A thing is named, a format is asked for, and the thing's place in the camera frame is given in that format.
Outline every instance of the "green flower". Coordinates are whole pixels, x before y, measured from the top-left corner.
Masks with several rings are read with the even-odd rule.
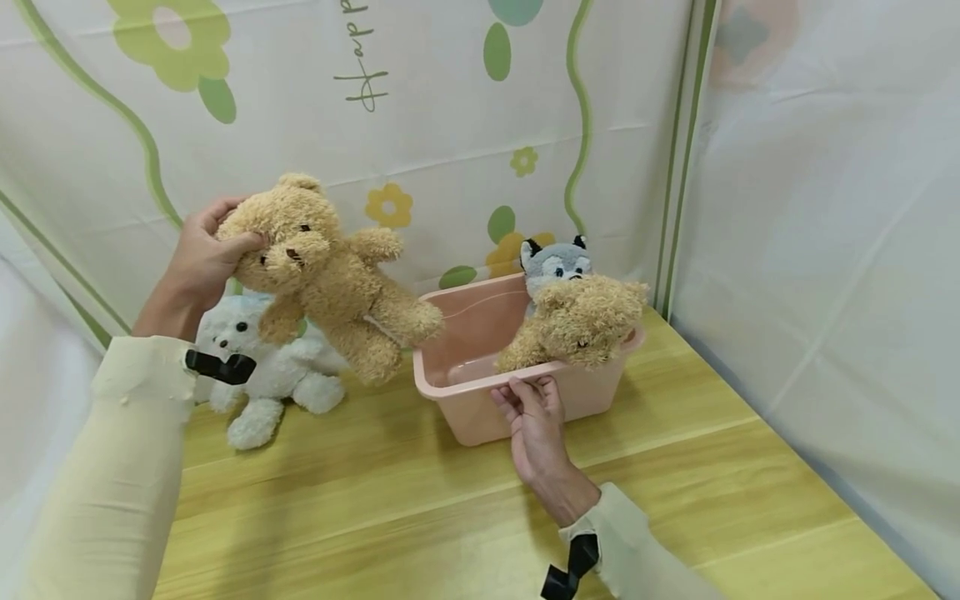
[[[517,177],[530,175],[537,170],[537,151],[532,147],[520,148],[514,150],[514,157],[510,161],[510,166],[516,171]]]
[[[117,45],[131,60],[152,66],[170,89],[189,92],[201,78],[221,81],[230,65],[223,45],[230,37],[227,17],[211,0],[108,0],[120,17],[113,24]],[[156,27],[155,17],[177,16],[189,32],[189,42],[175,47]]]

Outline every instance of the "sleeve cuff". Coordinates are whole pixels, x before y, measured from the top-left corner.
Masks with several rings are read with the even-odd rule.
[[[649,530],[647,515],[641,511],[633,500],[612,483],[600,486],[600,501],[587,511],[569,527],[560,530],[561,539],[570,544],[570,541],[581,534],[596,534],[600,541],[600,560],[603,560],[604,529],[617,530]]]
[[[174,338],[113,338],[93,378],[93,399],[154,398],[192,405],[197,374],[186,368],[184,357],[193,348]]]

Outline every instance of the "gray husky plush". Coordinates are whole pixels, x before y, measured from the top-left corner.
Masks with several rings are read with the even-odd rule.
[[[557,279],[579,279],[593,272],[587,254],[587,238],[578,235],[572,244],[551,244],[542,248],[533,239],[520,244],[520,266],[526,275],[527,293],[533,298],[544,285]],[[534,312],[530,300],[527,316]]]

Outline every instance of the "stuffed animal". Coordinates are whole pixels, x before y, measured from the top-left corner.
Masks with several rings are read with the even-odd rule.
[[[639,323],[648,290],[600,275],[544,284],[534,297],[534,314],[497,357],[497,372],[552,360],[587,369],[603,365]]]
[[[276,295],[260,321],[260,337],[285,344],[304,315],[347,359],[361,381],[382,383],[399,369],[401,347],[414,347],[443,326],[443,314],[385,276],[378,263],[396,260],[402,243],[388,228],[345,237],[320,182],[285,175],[220,225],[219,239],[246,231],[266,234],[270,246],[241,258],[237,280]]]
[[[218,413],[228,411],[242,394],[249,398],[227,430],[228,443],[238,450],[262,446],[274,436],[284,398],[321,415],[344,397],[340,378],[333,375],[347,363],[322,333],[311,330],[281,347],[260,340],[258,324],[271,301],[269,296],[224,297],[204,315],[197,336],[203,352],[221,359],[245,354],[256,361],[247,383],[230,386],[215,381],[210,392],[210,408]]]
[[[542,248],[533,238],[520,244],[520,267],[532,299],[540,289],[557,279],[574,279],[593,273],[587,254],[587,238],[578,235],[572,244],[550,244]],[[534,313],[534,302],[527,306],[527,317]]]

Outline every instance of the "tan teddy bear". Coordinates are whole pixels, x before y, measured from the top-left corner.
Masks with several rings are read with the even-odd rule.
[[[546,284],[533,298],[534,313],[497,357],[497,372],[552,360],[587,369],[603,365],[639,323],[649,289],[600,275]]]
[[[401,345],[416,346],[443,326],[439,308],[377,267],[400,256],[399,236],[368,228],[344,237],[333,205],[311,177],[284,175],[273,189],[251,196],[220,225],[217,238],[246,231],[270,239],[266,250],[245,255],[234,274],[244,287],[275,295],[260,319],[265,342],[292,341],[305,316],[361,381],[376,384],[396,374]]]

